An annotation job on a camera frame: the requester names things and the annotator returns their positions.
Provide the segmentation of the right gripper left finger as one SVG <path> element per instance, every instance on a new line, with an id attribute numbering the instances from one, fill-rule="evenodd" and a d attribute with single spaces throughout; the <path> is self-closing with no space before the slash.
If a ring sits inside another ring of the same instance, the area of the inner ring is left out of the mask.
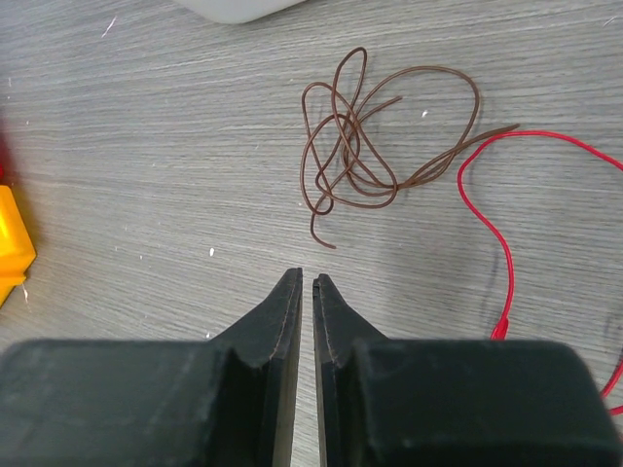
<path id="1" fill-rule="evenodd" d="M 1 356 L 5 466 L 287 466 L 303 273 L 203 341 L 22 341 Z"/>

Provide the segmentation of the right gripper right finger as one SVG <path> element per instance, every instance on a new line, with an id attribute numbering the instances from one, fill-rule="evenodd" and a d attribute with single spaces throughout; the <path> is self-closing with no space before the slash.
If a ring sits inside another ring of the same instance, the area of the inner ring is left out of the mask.
<path id="1" fill-rule="evenodd" d="M 324 466 L 609 466 L 613 422 L 552 341 L 399 340 L 312 286 Z"/>

